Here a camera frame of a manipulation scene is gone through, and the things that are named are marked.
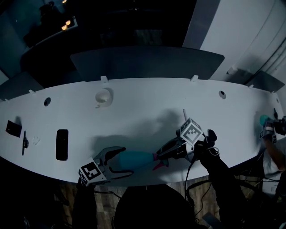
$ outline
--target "phone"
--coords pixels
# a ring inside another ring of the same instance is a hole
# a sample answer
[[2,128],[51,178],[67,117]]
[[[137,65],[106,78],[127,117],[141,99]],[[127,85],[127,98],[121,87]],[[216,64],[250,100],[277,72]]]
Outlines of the phone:
[[57,142],[55,148],[55,158],[60,161],[67,160],[68,130],[60,129],[57,131]]

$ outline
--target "white cup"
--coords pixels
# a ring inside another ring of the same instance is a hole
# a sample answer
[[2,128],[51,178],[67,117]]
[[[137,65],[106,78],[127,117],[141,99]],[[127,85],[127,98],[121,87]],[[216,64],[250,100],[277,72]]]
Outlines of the white cup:
[[112,103],[112,96],[109,90],[102,89],[95,95],[95,100],[97,103],[96,108],[108,107]]

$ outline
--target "floor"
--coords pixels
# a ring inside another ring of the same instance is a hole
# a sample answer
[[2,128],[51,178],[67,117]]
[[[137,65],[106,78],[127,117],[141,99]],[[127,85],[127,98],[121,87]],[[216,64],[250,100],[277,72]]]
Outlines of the floor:
[[[192,179],[188,181],[188,186],[194,184],[199,181],[208,180],[209,177],[201,177],[197,179]],[[259,187],[258,180],[259,178],[246,178],[244,176],[240,176],[241,180],[247,179],[247,182],[250,184]],[[170,183],[168,184],[171,188],[175,189],[183,196],[184,194],[184,182],[177,182],[177,183]],[[210,187],[210,183],[205,183],[200,185],[192,190],[190,190],[190,195],[195,201],[195,212],[198,212],[201,207],[201,199],[205,192]],[[60,184],[60,188],[62,193],[65,195],[67,200],[69,200],[70,205],[64,206],[62,211],[63,220],[70,225],[72,224],[72,210],[73,210],[73,203],[74,198],[76,195],[76,184],[70,182],[62,182]],[[250,191],[248,188],[241,187],[244,195],[251,199],[253,195],[253,191]],[[96,186],[96,191],[113,191],[119,196],[122,196],[125,192],[125,187],[108,187],[108,186]],[[112,194],[95,194],[95,199],[97,203],[97,222],[98,222],[98,229],[111,229],[111,219],[115,214],[116,206],[118,204],[118,197]],[[203,209],[198,213],[197,218],[200,220],[199,224],[208,226],[209,225],[202,219],[202,216],[205,215],[207,212],[210,212],[215,217],[219,219],[219,207],[216,203],[216,195],[213,187],[211,186],[207,194],[203,198]]]

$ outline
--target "white table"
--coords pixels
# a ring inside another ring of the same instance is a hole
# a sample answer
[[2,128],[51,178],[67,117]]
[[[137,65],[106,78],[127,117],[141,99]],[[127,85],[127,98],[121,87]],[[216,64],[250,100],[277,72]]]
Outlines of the white table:
[[[110,107],[96,109],[95,94],[102,88],[114,92]],[[226,99],[219,96],[224,91]],[[47,97],[49,106],[44,106]],[[215,146],[229,166],[255,156],[259,151],[262,114],[273,117],[273,108],[283,116],[278,97],[259,89],[221,81],[190,82],[188,79],[140,78],[79,82],[56,86],[0,103],[0,156],[22,167],[48,177],[77,182],[78,168],[103,148],[124,146],[127,150],[156,152],[176,136],[176,130],[187,115],[207,133],[215,131]],[[21,137],[9,135],[7,121],[21,118]],[[55,158],[56,132],[68,129],[68,160]],[[29,147],[22,156],[23,134]],[[39,137],[37,145],[33,137]],[[132,176],[112,185],[134,186],[182,181],[189,162],[169,160],[170,167],[152,171],[154,162]],[[207,175],[197,161],[189,179]]]

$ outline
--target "teal object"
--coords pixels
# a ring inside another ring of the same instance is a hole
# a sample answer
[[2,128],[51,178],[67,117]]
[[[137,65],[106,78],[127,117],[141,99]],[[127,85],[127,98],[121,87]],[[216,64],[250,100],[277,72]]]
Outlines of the teal object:
[[144,167],[154,161],[152,153],[140,151],[123,151],[119,153],[119,164],[122,170],[132,170]]
[[270,119],[268,115],[264,114],[264,115],[260,116],[260,119],[259,119],[260,125],[264,126],[265,121],[268,120],[268,119]]

